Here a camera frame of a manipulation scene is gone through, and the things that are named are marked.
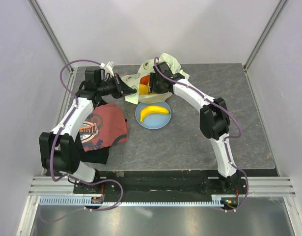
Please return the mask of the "green avocado print plastic bag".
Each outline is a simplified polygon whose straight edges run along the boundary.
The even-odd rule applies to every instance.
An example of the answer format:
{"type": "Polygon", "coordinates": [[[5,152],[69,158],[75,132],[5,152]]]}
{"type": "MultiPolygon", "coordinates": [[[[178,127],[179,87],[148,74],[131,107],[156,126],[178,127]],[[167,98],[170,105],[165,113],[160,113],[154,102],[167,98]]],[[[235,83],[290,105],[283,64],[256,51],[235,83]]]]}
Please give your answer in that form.
{"type": "MultiPolygon", "coordinates": [[[[162,53],[160,55],[158,61],[159,62],[165,61],[173,74],[179,72],[181,75],[183,75],[185,77],[185,79],[187,79],[187,80],[189,79],[190,75],[183,71],[183,69],[181,68],[181,64],[178,62],[178,60],[175,57],[173,57],[167,53],[162,53]]],[[[153,66],[154,66],[154,59],[149,59],[140,66],[140,68],[136,74],[132,74],[137,77],[137,88],[138,89],[139,89],[141,77],[150,75],[150,73],[155,72],[153,66]]],[[[135,95],[125,96],[125,101],[136,104],[136,105],[139,102],[146,103],[146,104],[152,104],[152,103],[166,101],[171,96],[172,96],[172,92],[167,92],[164,94],[139,95],[139,90],[138,90],[137,94],[135,94],[135,95]]]]}

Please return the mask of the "red apple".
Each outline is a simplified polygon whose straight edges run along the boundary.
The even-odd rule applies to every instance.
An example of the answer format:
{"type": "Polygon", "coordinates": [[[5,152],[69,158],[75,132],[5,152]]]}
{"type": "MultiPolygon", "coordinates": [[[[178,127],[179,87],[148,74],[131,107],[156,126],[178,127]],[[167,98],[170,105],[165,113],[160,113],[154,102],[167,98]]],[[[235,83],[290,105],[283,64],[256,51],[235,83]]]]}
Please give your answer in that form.
{"type": "Polygon", "coordinates": [[[149,81],[150,81],[150,75],[146,75],[146,76],[141,77],[140,84],[148,86],[149,81]]]}

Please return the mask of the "yellow banana bunch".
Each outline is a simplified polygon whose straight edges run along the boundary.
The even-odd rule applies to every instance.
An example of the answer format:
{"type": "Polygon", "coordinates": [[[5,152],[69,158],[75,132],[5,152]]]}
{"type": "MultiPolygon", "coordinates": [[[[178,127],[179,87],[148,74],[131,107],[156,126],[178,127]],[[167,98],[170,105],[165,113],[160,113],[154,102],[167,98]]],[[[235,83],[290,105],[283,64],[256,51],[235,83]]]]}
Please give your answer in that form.
{"type": "Polygon", "coordinates": [[[139,95],[151,95],[156,94],[156,92],[151,91],[151,88],[148,85],[139,84],[139,95]]]}

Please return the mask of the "single yellow banana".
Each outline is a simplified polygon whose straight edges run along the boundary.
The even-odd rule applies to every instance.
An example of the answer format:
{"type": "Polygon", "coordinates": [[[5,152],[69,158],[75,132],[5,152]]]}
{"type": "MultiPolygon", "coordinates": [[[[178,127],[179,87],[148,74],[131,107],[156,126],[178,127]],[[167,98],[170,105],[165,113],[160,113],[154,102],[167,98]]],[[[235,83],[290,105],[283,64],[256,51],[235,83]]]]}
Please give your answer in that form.
{"type": "Polygon", "coordinates": [[[154,105],[146,106],[140,111],[139,121],[143,122],[144,119],[151,114],[169,115],[170,111],[167,108],[161,106],[154,106],[154,105]]]}

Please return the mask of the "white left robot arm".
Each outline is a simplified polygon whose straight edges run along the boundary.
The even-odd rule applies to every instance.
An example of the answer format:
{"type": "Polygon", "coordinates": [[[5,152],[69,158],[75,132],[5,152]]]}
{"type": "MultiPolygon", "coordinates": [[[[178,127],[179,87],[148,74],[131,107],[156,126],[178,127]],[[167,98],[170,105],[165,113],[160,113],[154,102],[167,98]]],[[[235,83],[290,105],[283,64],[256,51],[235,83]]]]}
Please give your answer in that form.
{"type": "Polygon", "coordinates": [[[88,67],[85,80],[66,115],[51,132],[43,132],[39,137],[42,167],[49,170],[51,176],[59,172],[63,177],[70,176],[84,182],[85,189],[90,193],[100,191],[102,185],[97,171],[81,161],[79,129],[99,105],[102,96],[121,98],[136,92],[137,89],[126,85],[117,73],[88,67]]]}

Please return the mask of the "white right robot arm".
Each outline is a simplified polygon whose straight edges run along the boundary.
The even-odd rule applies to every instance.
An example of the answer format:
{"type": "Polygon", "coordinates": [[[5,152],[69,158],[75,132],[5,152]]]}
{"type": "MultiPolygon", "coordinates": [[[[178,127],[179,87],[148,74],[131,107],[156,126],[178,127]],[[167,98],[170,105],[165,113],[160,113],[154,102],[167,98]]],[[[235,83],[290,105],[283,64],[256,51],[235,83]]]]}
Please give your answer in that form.
{"type": "Polygon", "coordinates": [[[156,93],[171,92],[192,105],[199,113],[199,128],[210,141],[218,165],[218,186],[221,192],[244,189],[229,144],[229,126],[232,117],[226,102],[221,97],[210,97],[193,86],[180,73],[172,73],[168,64],[154,59],[154,73],[150,79],[150,90],[156,93]]]}

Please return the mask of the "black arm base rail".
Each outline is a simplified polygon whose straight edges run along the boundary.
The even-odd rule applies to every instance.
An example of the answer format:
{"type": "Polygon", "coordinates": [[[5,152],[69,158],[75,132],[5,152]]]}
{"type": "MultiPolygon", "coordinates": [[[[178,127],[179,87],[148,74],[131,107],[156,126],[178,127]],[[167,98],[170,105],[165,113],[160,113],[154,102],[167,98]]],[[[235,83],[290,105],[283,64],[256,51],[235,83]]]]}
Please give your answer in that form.
{"type": "Polygon", "coordinates": [[[239,171],[232,177],[221,177],[216,170],[99,171],[98,174],[95,182],[116,180],[125,193],[170,190],[204,195],[240,195],[247,191],[245,176],[239,171]]]}

